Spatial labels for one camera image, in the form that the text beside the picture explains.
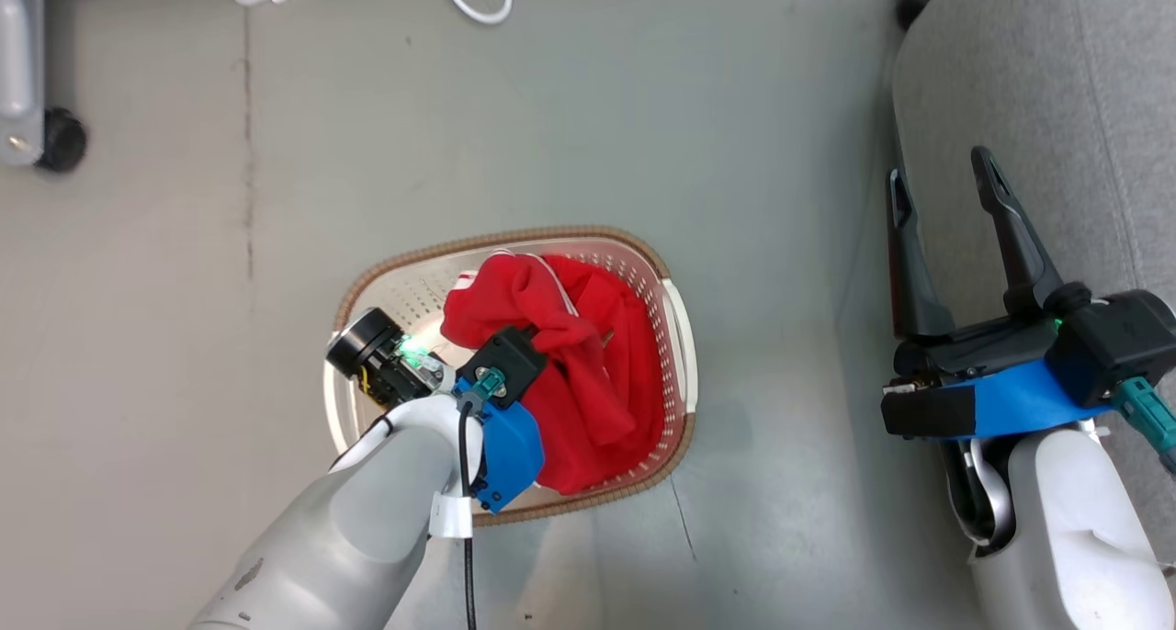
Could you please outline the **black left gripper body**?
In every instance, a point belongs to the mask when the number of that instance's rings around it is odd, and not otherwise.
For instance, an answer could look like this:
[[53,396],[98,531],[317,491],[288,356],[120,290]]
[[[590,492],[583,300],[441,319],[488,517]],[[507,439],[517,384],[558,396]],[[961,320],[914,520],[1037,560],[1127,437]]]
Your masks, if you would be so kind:
[[452,387],[442,358],[380,308],[362,311],[328,344],[326,362],[379,407],[399,407]]

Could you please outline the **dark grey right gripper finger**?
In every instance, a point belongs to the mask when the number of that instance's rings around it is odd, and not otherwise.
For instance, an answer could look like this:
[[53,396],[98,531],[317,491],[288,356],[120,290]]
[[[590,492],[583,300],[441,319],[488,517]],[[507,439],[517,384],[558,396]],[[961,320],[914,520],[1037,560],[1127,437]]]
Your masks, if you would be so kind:
[[1005,274],[1005,311],[1021,319],[1045,316],[1047,297],[1063,286],[1060,273],[993,152],[985,146],[974,146],[970,165],[978,202],[991,217],[997,236]]
[[918,215],[898,169],[890,170],[886,193],[891,313],[898,340],[936,340],[956,328],[941,302],[923,256]]

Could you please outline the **black furniture caster wheel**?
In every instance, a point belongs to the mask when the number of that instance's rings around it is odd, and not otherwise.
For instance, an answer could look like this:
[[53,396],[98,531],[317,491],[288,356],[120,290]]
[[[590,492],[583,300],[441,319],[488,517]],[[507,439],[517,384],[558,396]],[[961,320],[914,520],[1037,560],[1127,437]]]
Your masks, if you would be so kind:
[[69,174],[83,160],[87,145],[85,125],[73,112],[46,108],[42,152],[35,165],[48,173]]

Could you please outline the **grey fabric sofa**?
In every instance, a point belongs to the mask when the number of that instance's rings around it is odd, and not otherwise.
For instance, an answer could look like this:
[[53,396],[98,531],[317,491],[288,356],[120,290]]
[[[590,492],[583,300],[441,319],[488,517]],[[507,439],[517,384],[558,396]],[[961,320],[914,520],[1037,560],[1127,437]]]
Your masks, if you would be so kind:
[[[1176,0],[930,0],[893,78],[900,174],[956,326],[1005,313],[970,165],[985,146],[1058,270],[1095,297],[1144,288],[1176,311]],[[1176,564],[1176,476],[1125,420],[1110,457]]]

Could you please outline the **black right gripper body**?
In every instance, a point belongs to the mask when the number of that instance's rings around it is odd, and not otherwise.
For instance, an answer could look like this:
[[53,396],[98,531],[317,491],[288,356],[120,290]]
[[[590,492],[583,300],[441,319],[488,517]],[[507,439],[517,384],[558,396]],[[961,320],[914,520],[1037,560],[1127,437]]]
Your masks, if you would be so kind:
[[978,393],[969,382],[1042,358],[1056,339],[1053,320],[1004,317],[936,337],[898,343],[881,408],[887,433],[903,438],[978,437]]

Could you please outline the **red clothing with white trim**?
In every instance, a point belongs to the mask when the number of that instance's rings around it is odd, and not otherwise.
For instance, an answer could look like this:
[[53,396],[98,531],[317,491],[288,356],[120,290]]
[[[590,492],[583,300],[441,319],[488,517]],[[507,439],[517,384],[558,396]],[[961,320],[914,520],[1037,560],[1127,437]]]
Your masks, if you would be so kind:
[[563,256],[495,252],[457,275],[442,336],[476,350],[503,326],[533,329],[548,358],[524,393],[544,465],[537,484],[575,495],[641,464],[664,430],[650,316],[617,275]]

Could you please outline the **white perforated laundry basket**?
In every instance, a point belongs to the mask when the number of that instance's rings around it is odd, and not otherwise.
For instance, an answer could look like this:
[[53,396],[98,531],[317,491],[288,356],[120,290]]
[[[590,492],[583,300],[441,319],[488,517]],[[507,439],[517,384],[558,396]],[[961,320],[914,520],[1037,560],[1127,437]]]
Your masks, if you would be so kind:
[[646,304],[659,344],[664,425],[659,445],[637,467],[577,495],[533,487],[502,512],[473,510],[473,527],[487,528],[541,520],[563,512],[624,500],[667,480],[687,455],[695,429],[699,366],[684,300],[671,281],[671,270],[641,237],[629,232],[597,227],[526,229],[466,237],[466,240],[408,252],[370,266],[348,288],[334,319],[340,331],[362,311],[377,307],[390,315],[425,348],[449,364],[462,364],[472,351],[441,336],[445,296],[459,275],[477,269],[497,250],[564,256],[601,267],[621,281]]

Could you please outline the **grey furniture leg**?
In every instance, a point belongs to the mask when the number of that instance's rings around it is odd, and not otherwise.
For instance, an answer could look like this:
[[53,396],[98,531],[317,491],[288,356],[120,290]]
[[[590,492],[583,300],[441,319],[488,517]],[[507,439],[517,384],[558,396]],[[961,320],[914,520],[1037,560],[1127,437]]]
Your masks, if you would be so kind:
[[0,162],[41,158],[45,108],[45,0],[0,0]]

